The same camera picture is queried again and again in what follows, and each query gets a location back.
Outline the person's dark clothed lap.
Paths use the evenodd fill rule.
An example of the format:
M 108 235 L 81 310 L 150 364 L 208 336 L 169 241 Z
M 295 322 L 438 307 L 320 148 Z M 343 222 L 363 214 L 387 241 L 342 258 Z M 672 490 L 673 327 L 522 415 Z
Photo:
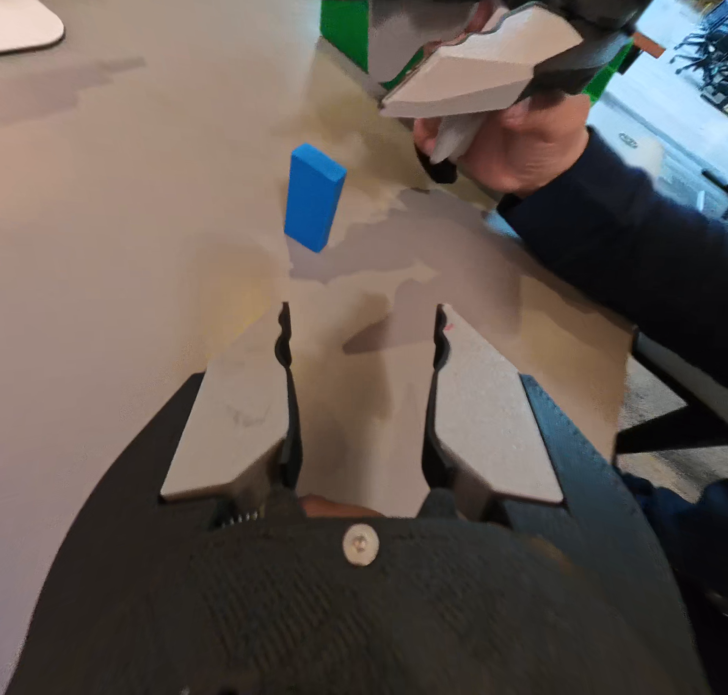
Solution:
M 707 485 L 695 503 L 621 472 L 676 577 L 708 683 L 727 693 L 727 481 Z

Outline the green plastic bin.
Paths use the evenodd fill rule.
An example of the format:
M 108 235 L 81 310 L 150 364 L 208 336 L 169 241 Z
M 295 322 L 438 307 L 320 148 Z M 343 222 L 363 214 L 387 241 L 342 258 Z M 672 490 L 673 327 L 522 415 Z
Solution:
M 320 10 L 320 34 L 331 46 L 369 75 L 369 4 L 366 0 L 323 0 Z M 630 63 L 628 56 L 638 49 L 630 38 L 592 77 L 583 89 L 595 105 L 608 83 Z

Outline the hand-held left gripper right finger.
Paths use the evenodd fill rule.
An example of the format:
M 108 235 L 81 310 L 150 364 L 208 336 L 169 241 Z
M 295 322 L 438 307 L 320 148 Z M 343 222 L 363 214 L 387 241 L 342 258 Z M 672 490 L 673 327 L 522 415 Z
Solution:
M 520 372 L 451 305 L 435 312 L 422 471 L 465 519 L 497 501 L 557 507 L 563 492 Z

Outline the blue rectangular wooden block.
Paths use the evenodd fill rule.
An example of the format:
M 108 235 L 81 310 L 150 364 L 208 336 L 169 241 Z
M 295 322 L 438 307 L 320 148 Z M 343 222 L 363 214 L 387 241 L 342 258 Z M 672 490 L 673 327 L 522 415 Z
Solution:
M 290 158 L 284 232 L 314 253 L 328 244 L 347 169 L 311 144 Z

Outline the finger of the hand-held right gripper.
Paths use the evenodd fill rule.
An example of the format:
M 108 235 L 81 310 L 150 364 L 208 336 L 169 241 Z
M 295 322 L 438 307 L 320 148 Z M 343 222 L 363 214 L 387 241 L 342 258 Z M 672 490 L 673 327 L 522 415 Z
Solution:
M 507 108 L 539 64 L 582 42 L 575 27 L 542 5 L 508 11 L 492 30 L 440 45 L 381 100 L 380 112 L 433 118 Z
M 369 75 L 381 84 L 393 81 L 427 45 L 492 28 L 503 14 L 501 0 L 369 0 Z

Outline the person's right hand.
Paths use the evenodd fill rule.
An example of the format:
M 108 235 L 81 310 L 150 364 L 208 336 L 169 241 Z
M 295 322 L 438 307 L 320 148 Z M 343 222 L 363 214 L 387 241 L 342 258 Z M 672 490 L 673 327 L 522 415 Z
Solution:
M 585 93 L 543 92 L 488 112 L 454 164 L 489 190 L 528 197 L 583 155 L 590 108 Z

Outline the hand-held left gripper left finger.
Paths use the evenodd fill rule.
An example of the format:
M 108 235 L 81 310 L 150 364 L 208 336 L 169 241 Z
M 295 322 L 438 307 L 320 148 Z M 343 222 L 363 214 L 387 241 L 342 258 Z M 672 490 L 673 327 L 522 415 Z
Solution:
M 207 365 L 161 497 L 264 502 L 296 490 L 303 462 L 291 370 L 290 307 L 284 301 Z

